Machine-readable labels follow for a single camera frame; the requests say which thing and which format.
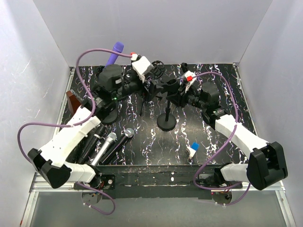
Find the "black tripod stand with shockmount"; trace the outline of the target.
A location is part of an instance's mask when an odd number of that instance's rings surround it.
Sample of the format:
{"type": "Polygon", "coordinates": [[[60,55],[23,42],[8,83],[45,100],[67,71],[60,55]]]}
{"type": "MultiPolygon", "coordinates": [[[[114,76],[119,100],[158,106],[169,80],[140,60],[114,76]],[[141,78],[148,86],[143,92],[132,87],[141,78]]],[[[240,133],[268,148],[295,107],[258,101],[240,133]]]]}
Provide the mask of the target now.
{"type": "MultiPolygon", "coordinates": [[[[148,73],[147,77],[146,77],[146,81],[143,83],[143,87],[144,84],[147,83],[149,80],[153,79],[155,80],[155,82],[157,82],[158,79],[160,79],[162,77],[162,75],[164,74],[164,63],[157,60],[157,61],[153,61],[151,63],[153,65],[153,69],[148,73]]],[[[139,92],[140,97],[143,99],[143,87],[139,92]]],[[[142,100],[142,105],[141,105],[141,109],[139,112],[139,115],[142,115],[143,112],[143,106],[145,103],[148,103],[150,101],[144,101],[144,99],[142,100]]]]}

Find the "small black tripod stand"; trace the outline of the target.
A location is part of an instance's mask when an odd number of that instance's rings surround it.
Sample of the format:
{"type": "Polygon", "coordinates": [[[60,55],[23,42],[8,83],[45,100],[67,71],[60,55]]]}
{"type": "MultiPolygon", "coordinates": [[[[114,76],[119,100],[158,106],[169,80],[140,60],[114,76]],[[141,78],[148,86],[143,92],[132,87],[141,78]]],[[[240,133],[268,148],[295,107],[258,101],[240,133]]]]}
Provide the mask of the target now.
{"type": "Polygon", "coordinates": [[[183,74],[179,77],[179,79],[182,80],[182,81],[187,82],[187,78],[189,76],[188,64],[185,63],[185,62],[181,63],[180,69],[182,70],[183,74]]]}

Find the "black round-base mic stand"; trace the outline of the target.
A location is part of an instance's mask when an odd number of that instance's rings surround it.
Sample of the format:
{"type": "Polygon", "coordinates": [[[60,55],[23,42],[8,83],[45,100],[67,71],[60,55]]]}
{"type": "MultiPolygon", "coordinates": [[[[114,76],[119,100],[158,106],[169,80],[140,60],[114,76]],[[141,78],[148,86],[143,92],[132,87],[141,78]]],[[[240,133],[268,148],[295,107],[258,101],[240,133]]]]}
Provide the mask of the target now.
{"type": "Polygon", "coordinates": [[[118,118],[118,113],[116,110],[113,110],[101,122],[103,125],[111,125],[117,121],[117,118],[118,118]]]}

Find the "black microphone silver grille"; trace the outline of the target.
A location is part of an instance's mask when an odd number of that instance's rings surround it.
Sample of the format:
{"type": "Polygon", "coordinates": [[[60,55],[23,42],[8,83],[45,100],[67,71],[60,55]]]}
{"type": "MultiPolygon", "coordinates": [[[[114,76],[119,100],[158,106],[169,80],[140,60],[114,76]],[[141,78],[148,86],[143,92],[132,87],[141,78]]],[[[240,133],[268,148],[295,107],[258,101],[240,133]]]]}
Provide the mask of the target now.
{"type": "Polygon", "coordinates": [[[124,130],[121,137],[114,143],[114,145],[105,153],[105,155],[100,159],[100,165],[108,165],[113,159],[116,152],[120,151],[124,144],[128,142],[134,136],[134,130],[127,128],[124,130]]]}

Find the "black shotgun microphone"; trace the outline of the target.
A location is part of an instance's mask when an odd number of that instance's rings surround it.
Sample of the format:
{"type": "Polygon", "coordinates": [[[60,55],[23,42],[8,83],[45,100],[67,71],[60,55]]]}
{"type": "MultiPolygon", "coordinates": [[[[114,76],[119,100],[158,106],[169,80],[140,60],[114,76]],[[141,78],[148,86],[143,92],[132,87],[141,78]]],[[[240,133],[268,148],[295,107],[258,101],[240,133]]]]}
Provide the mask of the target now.
{"type": "Polygon", "coordinates": [[[92,133],[91,137],[89,138],[87,144],[84,147],[83,153],[81,154],[78,163],[84,164],[89,156],[94,152],[97,142],[101,139],[106,127],[104,125],[99,125],[92,133]]]}

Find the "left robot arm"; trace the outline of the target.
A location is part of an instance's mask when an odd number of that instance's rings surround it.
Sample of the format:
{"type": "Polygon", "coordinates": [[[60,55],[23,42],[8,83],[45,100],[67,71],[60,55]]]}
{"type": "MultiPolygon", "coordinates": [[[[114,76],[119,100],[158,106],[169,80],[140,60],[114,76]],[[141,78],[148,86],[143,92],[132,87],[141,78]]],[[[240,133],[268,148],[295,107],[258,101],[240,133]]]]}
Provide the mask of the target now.
{"type": "Polygon", "coordinates": [[[163,66],[153,62],[151,68],[140,75],[139,69],[132,64],[124,74],[121,66],[112,64],[97,73],[97,82],[91,88],[96,108],[92,108],[90,98],[83,100],[74,116],[69,120],[69,127],[63,127],[48,143],[39,149],[32,148],[28,157],[36,171],[54,189],[66,182],[84,182],[90,189],[100,186],[101,178],[92,164],[70,163],[68,156],[76,146],[103,120],[113,116],[116,103],[138,93],[146,101],[160,92],[154,84],[164,73],[163,66]]]}

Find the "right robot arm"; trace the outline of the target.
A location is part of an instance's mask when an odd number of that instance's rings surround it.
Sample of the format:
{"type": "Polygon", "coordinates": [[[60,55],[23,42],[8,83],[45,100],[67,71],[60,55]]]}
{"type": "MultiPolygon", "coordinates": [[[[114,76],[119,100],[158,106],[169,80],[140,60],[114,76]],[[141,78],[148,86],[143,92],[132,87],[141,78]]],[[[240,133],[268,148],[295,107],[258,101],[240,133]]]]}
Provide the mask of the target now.
{"type": "Polygon", "coordinates": [[[163,86],[167,100],[176,106],[192,105],[201,109],[202,118],[214,130],[228,138],[248,158],[246,164],[227,163],[214,170],[214,183],[227,187],[232,181],[248,182],[258,190],[263,190],[288,176],[284,149],[278,142],[269,143],[261,139],[233,115],[220,106],[216,84],[206,82],[199,92],[192,87],[193,82],[180,84],[176,79],[163,86]]]}

